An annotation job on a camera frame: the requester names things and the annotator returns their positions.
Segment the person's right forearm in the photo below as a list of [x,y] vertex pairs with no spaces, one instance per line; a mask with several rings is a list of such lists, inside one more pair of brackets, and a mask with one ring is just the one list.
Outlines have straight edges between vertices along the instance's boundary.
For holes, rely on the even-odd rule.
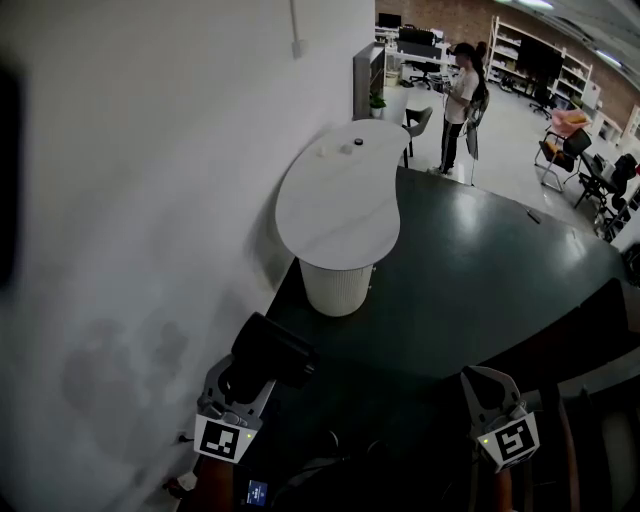
[[494,475],[492,512],[514,512],[512,477],[509,469]]

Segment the black office chair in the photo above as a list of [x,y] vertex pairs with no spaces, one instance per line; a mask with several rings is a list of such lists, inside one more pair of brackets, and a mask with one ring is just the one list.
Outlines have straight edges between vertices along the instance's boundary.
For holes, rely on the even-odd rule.
[[406,62],[414,71],[420,72],[421,76],[411,76],[409,83],[414,86],[416,83],[423,83],[428,90],[432,89],[430,76],[440,72],[440,66],[432,62],[421,62],[408,60]]

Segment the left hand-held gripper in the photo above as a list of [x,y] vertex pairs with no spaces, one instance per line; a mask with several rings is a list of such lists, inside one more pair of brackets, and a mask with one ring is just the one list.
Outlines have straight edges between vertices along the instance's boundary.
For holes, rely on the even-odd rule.
[[269,380],[249,404],[225,404],[226,396],[220,379],[233,364],[228,354],[207,372],[202,393],[197,401],[194,450],[202,455],[230,463],[239,463],[263,425],[262,415],[276,385]]

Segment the white wall conduit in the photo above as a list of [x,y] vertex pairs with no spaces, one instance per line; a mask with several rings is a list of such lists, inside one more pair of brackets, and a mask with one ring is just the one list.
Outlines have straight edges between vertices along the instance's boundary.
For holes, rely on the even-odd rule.
[[289,8],[293,34],[292,53],[295,59],[300,59],[304,55],[305,41],[300,37],[296,0],[289,0]]

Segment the black cylindrical object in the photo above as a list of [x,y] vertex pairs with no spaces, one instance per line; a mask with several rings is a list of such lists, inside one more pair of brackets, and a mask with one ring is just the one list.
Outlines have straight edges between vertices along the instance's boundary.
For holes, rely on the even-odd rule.
[[257,312],[240,330],[231,356],[218,379],[227,405],[253,402],[272,380],[300,389],[318,362],[311,345]]

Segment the dark green round rug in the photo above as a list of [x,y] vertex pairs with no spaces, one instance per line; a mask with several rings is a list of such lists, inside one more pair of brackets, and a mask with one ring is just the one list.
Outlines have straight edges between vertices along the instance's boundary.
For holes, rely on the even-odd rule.
[[445,377],[537,333],[623,275],[596,236],[507,198],[401,168],[401,229],[363,305],[330,318],[292,265],[268,317],[325,358]]

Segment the orange and black chair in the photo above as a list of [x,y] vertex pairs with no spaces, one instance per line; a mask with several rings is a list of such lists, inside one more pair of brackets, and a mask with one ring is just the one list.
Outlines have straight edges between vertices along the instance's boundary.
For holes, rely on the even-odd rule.
[[534,167],[542,171],[540,184],[563,193],[564,185],[556,168],[572,175],[579,167],[581,155],[591,145],[591,138],[583,128],[577,129],[569,136],[547,130],[544,138],[538,142],[538,151],[534,157]]

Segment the pink bundle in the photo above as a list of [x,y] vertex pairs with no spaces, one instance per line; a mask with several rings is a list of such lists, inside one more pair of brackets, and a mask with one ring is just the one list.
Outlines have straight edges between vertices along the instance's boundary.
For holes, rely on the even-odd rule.
[[579,129],[588,127],[591,121],[586,114],[579,110],[553,109],[551,112],[551,124],[548,128],[552,133],[567,138]]

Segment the grey chair with dark legs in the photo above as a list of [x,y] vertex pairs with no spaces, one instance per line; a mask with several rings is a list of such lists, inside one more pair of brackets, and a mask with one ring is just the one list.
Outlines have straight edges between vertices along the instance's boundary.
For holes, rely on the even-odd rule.
[[432,113],[432,107],[427,107],[424,110],[413,110],[409,108],[405,110],[406,123],[403,124],[403,128],[410,137],[409,143],[403,151],[403,161],[406,168],[409,167],[409,158],[414,156],[413,140],[424,133]]

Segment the white kidney-shaped table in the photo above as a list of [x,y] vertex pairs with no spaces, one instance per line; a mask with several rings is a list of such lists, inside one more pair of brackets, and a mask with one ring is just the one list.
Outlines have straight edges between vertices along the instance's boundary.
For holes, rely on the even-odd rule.
[[[356,146],[356,138],[364,144]],[[396,245],[396,172],[408,143],[409,134],[397,124],[353,121],[312,142],[286,173],[275,223],[319,313],[343,317],[358,310],[375,264]],[[351,154],[340,152],[344,144],[352,146]],[[326,156],[319,155],[322,146]]]

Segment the person's clothed body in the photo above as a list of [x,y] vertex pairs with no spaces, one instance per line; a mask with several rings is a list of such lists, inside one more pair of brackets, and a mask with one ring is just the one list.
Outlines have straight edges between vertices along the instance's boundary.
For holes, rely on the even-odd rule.
[[458,512],[472,445],[448,430],[398,430],[316,456],[272,492],[272,512]]

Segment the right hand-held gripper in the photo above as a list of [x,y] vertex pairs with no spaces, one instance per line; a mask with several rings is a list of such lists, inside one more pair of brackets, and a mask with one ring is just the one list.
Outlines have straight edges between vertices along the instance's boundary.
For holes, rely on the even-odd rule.
[[[510,407],[520,400],[515,381],[507,374],[484,366],[464,367],[461,385],[466,399],[471,434],[480,434],[485,408]],[[503,426],[476,438],[482,456],[500,473],[529,459],[540,448],[535,414],[526,412]]]

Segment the white shelving racks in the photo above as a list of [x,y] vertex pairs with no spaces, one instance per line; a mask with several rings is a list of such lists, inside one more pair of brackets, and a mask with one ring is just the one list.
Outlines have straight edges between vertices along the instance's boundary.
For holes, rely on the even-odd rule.
[[486,64],[490,82],[519,95],[533,96],[539,74],[550,96],[561,105],[580,100],[600,105],[601,87],[593,81],[593,66],[566,47],[548,42],[495,16],[491,21]]

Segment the person's left forearm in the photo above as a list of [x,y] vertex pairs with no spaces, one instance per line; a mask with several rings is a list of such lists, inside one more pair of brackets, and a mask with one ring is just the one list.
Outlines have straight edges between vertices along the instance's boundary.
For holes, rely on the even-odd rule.
[[189,512],[234,512],[234,465],[201,457]]

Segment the grey cabinet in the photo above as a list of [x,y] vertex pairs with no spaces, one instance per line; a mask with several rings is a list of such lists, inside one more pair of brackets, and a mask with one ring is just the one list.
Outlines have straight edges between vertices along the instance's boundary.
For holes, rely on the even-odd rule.
[[385,80],[385,47],[372,42],[353,57],[353,120],[370,117],[370,97],[381,96]]

